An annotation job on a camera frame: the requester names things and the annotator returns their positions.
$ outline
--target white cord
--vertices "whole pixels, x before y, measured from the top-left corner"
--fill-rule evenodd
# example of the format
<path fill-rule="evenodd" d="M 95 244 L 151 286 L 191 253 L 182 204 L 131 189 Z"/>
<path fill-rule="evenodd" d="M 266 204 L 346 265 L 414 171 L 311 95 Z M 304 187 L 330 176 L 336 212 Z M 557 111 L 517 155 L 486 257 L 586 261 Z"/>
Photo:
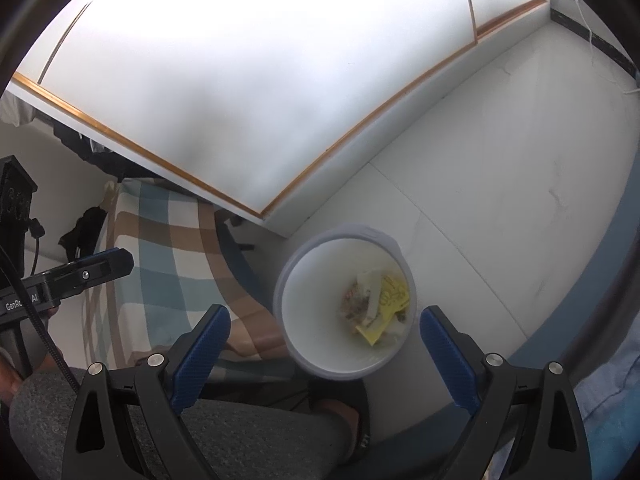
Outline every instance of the white cord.
<path fill-rule="evenodd" d="M 582 18 L 582 21 L 584 22 L 584 26 L 587 27 L 587 30 L 589 31 L 589 48 L 591 49 L 591 67 L 593 68 L 594 72 L 596 74 L 598 74 L 601 78 L 603 78 L 606 81 L 609 81 L 611 84 L 615 85 L 618 87 L 618 89 L 624 94 L 624 95 L 629 95 L 629 94 L 635 94 L 637 92 L 640 92 L 640 88 L 636 88 L 635 90 L 628 90 L 625 91 L 622 89 L 622 87 L 618 84 L 617 81 L 612 81 L 611 79 L 609 79 L 608 77 L 603 76 L 601 73 L 599 73 L 596 70 L 596 67 L 593 63 L 593 58 L 594 58 L 594 52 L 593 52 L 593 31 L 591 30 L 591 27 L 589 26 L 589 23 L 587 23 L 587 20 L 584 17 L 584 14 L 582 13 L 582 8 L 580 7 L 580 0 L 574 0 L 575 4 L 578 7 L 578 12 L 580 12 L 580 17 Z"/>

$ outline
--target trash can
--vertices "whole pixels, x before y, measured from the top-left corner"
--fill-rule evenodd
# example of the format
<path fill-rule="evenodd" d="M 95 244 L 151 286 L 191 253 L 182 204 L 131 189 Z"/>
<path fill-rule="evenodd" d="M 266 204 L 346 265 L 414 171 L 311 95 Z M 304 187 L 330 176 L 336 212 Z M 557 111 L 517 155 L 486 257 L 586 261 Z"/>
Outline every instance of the trash can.
<path fill-rule="evenodd" d="M 371 269 L 400 276 L 409 294 L 404 330 L 392 344 L 371 345 L 338 314 L 356 276 Z M 326 379 L 364 377 L 404 344 L 416 312 L 415 283 L 400 247 L 371 227 L 345 224 L 300 247 L 284 266 L 273 312 L 290 354 L 306 371 Z"/>

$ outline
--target black sandal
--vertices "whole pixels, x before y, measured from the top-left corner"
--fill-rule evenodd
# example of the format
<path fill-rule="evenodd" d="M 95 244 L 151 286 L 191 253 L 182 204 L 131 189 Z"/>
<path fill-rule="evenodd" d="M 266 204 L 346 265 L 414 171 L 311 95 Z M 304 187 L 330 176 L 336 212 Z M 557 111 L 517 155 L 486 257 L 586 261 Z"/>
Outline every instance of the black sandal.
<path fill-rule="evenodd" d="M 309 406 L 320 400 L 338 400 L 358 412 L 358 434 L 356 446 L 351 456 L 341 465 L 349 465 L 362 459 L 369 450 L 371 440 L 369 429 L 369 401 L 362 379 L 355 381 L 329 381 L 313 379 L 309 381 Z"/>

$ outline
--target checkered cloth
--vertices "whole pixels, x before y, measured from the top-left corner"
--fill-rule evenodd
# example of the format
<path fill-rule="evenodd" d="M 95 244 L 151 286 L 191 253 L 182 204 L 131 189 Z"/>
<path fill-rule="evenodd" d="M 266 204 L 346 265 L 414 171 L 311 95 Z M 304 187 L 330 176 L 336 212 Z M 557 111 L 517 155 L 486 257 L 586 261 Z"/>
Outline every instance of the checkered cloth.
<path fill-rule="evenodd" d="M 213 303 L 228 307 L 231 336 L 210 381 L 286 380 L 295 373 L 271 313 L 236 281 L 221 254 L 214 207 L 141 180 L 125 180 L 105 198 L 96 251 L 124 248 L 129 276 L 84 294 L 87 363 L 133 366 L 167 350 Z"/>

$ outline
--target person's leg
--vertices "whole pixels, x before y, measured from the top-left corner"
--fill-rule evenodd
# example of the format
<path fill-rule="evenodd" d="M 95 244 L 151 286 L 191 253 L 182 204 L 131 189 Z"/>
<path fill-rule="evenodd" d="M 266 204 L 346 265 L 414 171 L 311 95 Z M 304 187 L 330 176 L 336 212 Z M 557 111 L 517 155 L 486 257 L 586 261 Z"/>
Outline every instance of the person's leg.
<path fill-rule="evenodd" d="M 26 380 L 12 403 L 12 437 L 42 480 L 60 478 L 74 399 L 60 374 L 46 373 Z M 167 478 L 140 409 L 129 411 L 149 469 L 156 478 Z M 222 480 L 320 480 L 351 445 L 345 421 L 326 412 L 303 415 L 199 400 L 182 413 L 182 420 Z"/>

